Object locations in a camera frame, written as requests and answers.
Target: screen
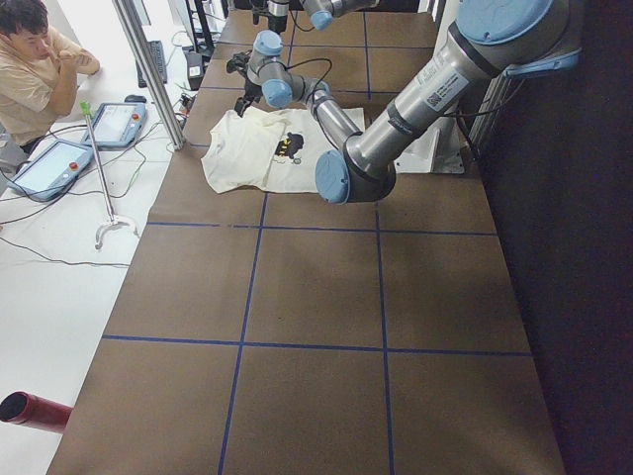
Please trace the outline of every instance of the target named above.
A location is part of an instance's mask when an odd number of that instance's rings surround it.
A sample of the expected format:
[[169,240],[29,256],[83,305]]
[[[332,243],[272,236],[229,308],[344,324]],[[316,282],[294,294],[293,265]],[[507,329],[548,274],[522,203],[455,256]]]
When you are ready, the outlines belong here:
[[94,126],[95,139],[98,142],[120,142],[126,133],[132,113],[136,106],[114,104],[105,106]]
[[16,178],[15,183],[27,190],[45,191],[50,188],[71,161],[77,161],[86,150],[68,143],[57,143],[37,159],[24,174]]

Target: green tip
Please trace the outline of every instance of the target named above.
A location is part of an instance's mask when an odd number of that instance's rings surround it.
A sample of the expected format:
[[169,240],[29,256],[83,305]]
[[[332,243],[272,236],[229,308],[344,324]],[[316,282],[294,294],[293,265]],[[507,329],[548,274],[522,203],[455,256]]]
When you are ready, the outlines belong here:
[[81,112],[84,116],[92,117],[92,114],[90,113],[90,104],[88,102],[81,101],[79,105],[81,106]]

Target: blue cap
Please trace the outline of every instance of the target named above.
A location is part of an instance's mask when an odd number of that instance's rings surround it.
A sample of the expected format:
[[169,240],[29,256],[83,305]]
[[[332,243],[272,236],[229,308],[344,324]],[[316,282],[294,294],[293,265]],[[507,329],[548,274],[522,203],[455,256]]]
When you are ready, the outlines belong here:
[[318,158],[316,190],[327,203],[347,203],[351,191],[349,170],[340,151],[330,150]]
[[550,10],[554,0],[508,2],[466,0],[457,14],[459,31],[479,45],[502,45],[532,30]]
[[319,10],[310,16],[310,21],[313,22],[317,30],[325,30],[331,25],[333,20],[332,14],[327,10]]
[[261,92],[270,107],[281,109],[293,101],[292,88],[281,79],[268,79],[262,84]]
[[266,56],[278,56],[284,49],[284,44],[281,42],[281,37],[275,32],[264,30],[255,37],[253,47]]

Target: tiled surface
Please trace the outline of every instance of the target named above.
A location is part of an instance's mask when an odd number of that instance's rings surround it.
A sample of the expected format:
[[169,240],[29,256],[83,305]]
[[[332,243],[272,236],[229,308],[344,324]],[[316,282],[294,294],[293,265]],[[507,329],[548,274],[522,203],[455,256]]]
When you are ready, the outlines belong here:
[[[252,42],[239,13],[222,54]],[[427,18],[373,15],[341,19],[336,46],[285,36],[291,62],[344,62],[332,89],[368,122],[432,47],[429,33],[390,35]],[[217,195],[200,158],[240,94],[222,66],[198,93],[50,473],[564,473],[476,174],[400,175],[378,204]]]

